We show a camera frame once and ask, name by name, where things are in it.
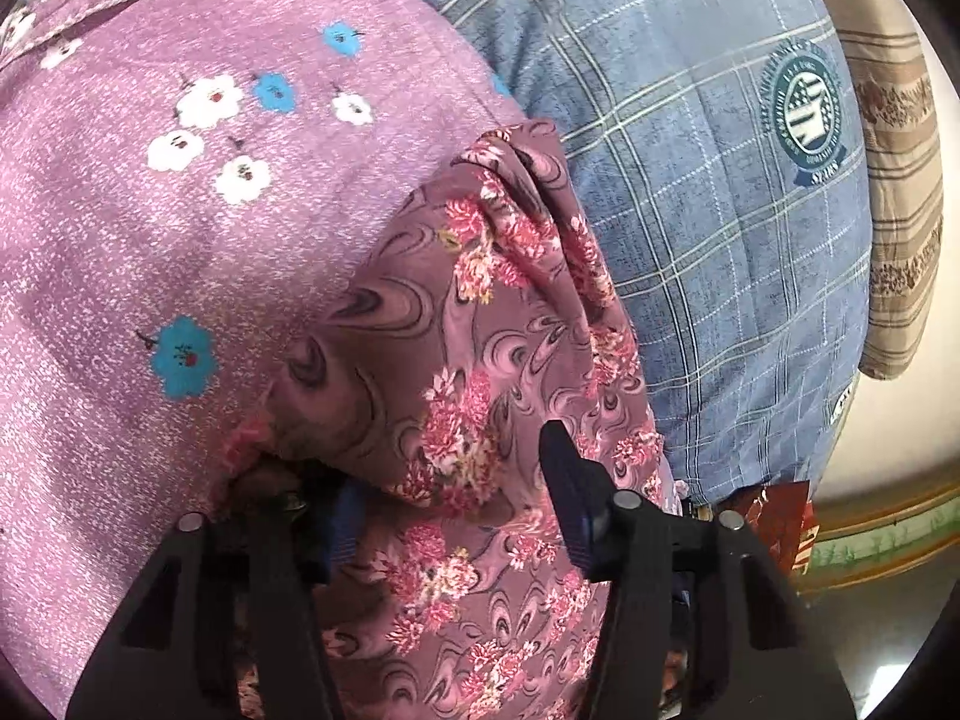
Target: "white flower print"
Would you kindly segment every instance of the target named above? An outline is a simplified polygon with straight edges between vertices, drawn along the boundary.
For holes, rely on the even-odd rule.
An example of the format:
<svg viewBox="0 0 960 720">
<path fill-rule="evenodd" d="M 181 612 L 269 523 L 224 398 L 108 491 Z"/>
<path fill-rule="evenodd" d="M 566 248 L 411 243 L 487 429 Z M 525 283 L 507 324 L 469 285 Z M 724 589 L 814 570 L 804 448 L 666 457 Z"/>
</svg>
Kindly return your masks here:
<svg viewBox="0 0 960 720">
<path fill-rule="evenodd" d="M 147 165 L 152 170 L 184 170 L 203 154 L 203 140 L 185 129 L 175 129 L 147 146 Z"/>
<path fill-rule="evenodd" d="M 360 95 L 339 93 L 333 98 L 333 112 L 341 122 L 350 122 L 357 127 L 373 123 L 373 111 L 370 104 Z"/>
<path fill-rule="evenodd" d="M 232 159 L 217 176 L 217 191 L 230 205 L 253 202 L 270 186 L 270 166 L 246 155 Z"/>
<path fill-rule="evenodd" d="M 424 390 L 424 400 L 432 401 L 453 395 L 453 385 L 456 381 L 456 371 L 444 367 L 440 373 L 433 374 L 433 386 Z"/>
<path fill-rule="evenodd" d="M 82 45 L 83 41 L 80 38 L 61 40 L 47 50 L 45 57 L 40 60 L 40 66 L 45 70 L 52 70 L 65 59 L 75 55 L 77 49 Z"/>
<path fill-rule="evenodd" d="M 12 49 L 17 43 L 23 40 L 36 20 L 37 14 L 31 13 L 25 8 L 21 8 L 14 13 L 8 18 L 2 30 L 3 34 L 6 35 L 3 40 L 3 47 L 5 49 Z"/>
<path fill-rule="evenodd" d="M 231 76 L 194 81 L 189 91 L 176 104 L 181 127 L 213 129 L 221 119 L 232 119 L 240 113 L 243 91 Z"/>
</svg>

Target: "circular logo patch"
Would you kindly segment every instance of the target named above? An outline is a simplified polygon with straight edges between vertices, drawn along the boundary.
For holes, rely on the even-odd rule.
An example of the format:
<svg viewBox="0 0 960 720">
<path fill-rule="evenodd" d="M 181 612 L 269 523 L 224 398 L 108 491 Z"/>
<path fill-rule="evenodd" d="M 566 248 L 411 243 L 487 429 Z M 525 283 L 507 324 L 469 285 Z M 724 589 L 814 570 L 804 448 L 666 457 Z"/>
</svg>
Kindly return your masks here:
<svg viewBox="0 0 960 720">
<path fill-rule="evenodd" d="M 821 184 L 846 155 L 840 143 L 843 114 L 836 74 L 827 55 L 808 41 L 779 46 L 760 82 L 763 123 L 800 169 L 795 183 Z"/>
</svg>

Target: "striped fabric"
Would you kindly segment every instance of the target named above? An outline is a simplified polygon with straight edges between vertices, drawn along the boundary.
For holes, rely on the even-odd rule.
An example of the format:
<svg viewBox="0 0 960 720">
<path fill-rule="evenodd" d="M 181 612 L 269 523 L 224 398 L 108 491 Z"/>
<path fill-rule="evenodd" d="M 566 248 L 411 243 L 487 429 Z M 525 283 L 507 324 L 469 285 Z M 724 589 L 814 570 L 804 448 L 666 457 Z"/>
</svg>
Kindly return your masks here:
<svg viewBox="0 0 960 720">
<path fill-rule="evenodd" d="M 853 76 L 870 175 L 870 324 L 860 370 L 893 379 L 920 345 L 940 259 L 944 175 L 930 77 L 903 0 L 824 2 Z"/>
<path fill-rule="evenodd" d="M 566 133 L 694 501 L 815 483 L 863 346 L 871 238 L 856 97 L 823 1 L 426 1 Z M 797 44 L 822 52 L 838 98 L 844 157 L 820 183 L 768 127 L 768 71 Z"/>
</svg>

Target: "pink floral fabric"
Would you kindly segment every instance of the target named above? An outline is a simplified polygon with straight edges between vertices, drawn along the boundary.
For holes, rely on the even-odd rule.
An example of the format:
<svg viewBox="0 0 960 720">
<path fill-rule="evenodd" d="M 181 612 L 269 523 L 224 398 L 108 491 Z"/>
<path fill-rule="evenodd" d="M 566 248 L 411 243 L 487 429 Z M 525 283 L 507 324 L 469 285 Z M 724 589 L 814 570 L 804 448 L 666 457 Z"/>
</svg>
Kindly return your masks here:
<svg viewBox="0 0 960 720">
<path fill-rule="evenodd" d="M 557 133 L 487 133 L 410 194 L 234 434 L 384 491 L 316 593 L 352 718 L 570 717 L 607 588 L 560 541 L 538 461 L 561 419 L 620 487 L 679 503 L 629 319 Z"/>
</svg>

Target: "mauve floral cloth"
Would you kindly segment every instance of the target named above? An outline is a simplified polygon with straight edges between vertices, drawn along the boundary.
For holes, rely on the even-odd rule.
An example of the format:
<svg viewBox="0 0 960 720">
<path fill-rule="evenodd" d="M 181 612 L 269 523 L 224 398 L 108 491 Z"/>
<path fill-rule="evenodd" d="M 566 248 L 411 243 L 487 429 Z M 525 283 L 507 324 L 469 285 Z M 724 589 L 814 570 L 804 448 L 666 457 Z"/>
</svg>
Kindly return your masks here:
<svg viewBox="0 0 960 720">
<path fill-rule="evenodd" d="M 521 113 L 420 0 L 41 0 L 16 23 L 0 651 L 63 716 L 285 347 L 412 189 Z"/>
<path fill-rule="evenodd" d="M 574 716 L 607 588 L 563 550 L 549 419 L 678 512 L 630 320 L 537 121 L 411 193 L 230 447 L 235 474 L 265 452 L 390 493 L 317 593 L 347 717 Z"/>
</svg>

